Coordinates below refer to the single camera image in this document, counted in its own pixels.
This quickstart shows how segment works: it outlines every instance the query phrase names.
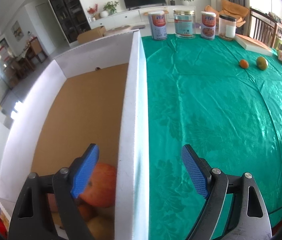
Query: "black lid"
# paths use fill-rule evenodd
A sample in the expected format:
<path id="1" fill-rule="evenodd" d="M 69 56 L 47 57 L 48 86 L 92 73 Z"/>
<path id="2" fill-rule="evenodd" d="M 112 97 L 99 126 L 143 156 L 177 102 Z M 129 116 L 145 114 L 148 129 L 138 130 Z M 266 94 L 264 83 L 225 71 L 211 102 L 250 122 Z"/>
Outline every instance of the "black lid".
<path id="1" fill-rule="evenodd" d="M 224 20 L 228 20 L 230 22 L 236 22 L 236 19 L 234 17 L 226 15 L 226 14 L 220 14 L 220 18 Z"/>

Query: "canister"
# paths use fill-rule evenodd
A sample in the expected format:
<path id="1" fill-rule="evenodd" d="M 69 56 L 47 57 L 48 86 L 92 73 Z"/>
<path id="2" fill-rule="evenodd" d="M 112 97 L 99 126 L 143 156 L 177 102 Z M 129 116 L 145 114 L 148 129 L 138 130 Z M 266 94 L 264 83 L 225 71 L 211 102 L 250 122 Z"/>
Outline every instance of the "canister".
<path id="1" fill-rule="evenodd" d="M 195 11 L 173 9 L 175 35 L 182 39 L 195 38 Z"/>
<path id="2" fill-rule="evenodd" d="M 216 14 L 213 12 L 201 12 L 201 13 L 202 13 L 201 37 L 207 40 L 214 40 Z"/>
<path id="3" fill-rule="evenodd" d="M 155 41 L 165 40 L 167 33 L 164 11 L 149 12 L 148 21 L 150 23 L 152 39 Z"/>
<path id="4" fill-rule="evenodd" d="M 232 41 L 235 37 L 236 19 L 232 16 L 220 14 L 219 19 L 219 37 Z"/>

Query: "blue gripper pad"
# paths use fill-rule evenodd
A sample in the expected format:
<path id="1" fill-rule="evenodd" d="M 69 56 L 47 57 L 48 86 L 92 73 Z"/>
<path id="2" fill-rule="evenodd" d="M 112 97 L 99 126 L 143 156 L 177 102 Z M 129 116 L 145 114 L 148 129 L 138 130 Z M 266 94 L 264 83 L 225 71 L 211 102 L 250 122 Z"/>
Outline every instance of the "blue gripper pad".
<path id="1" fill-rule="evenodd" d="M 99 147 L 96 144 L 87 151 L 84 153 L 85 158 L 81 166 L 73 177 L 73 187 L 71 190 L 73 198 L 77 198 L 84 191 L 94 167 L 99 160 Z"/>
<path id="2" fill-rule="evenodd" d="M 189 144 L 182 147 L 181 158 L 188 174 L 190 175 L 196 192 L 202 195 L 205 199 L 208 199 L 210 195 L 208 190 L 209 182 L 211 181 L 211 174 L 209 170 L 204 166 Z"/>

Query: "brown cardboard bottom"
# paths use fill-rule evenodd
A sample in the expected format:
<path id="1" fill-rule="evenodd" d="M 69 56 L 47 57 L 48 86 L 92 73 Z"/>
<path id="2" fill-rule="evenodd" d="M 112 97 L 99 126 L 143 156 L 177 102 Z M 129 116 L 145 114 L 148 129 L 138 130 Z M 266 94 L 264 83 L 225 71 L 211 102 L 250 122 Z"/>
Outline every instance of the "brown cardboard bottom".
<path id="1" fill-rule="evenodd" d="M 69 167 L 90 143 L 100 162 L 117 167 L 128 64 L 69 78 L 53 102 L 36 146 L 31 171 L 40 176 Z M 114 214 L 114 208 L 99 210 Z"/>

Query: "wooden railing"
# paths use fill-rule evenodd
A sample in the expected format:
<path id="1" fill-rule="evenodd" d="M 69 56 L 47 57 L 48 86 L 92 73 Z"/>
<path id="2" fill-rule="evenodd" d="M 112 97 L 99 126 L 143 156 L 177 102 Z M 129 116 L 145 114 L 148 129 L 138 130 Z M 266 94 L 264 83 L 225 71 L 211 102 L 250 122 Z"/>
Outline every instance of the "wooden railing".
<path id="1" fill-rule="evenodd" d="M 282 24 L 277 23 L 269 15 L 250 8 L 250 25 L 248 30 L 248 36 L 262 41 L 270 48 L 274 47 L 276 35 L 282 34 Z"/>

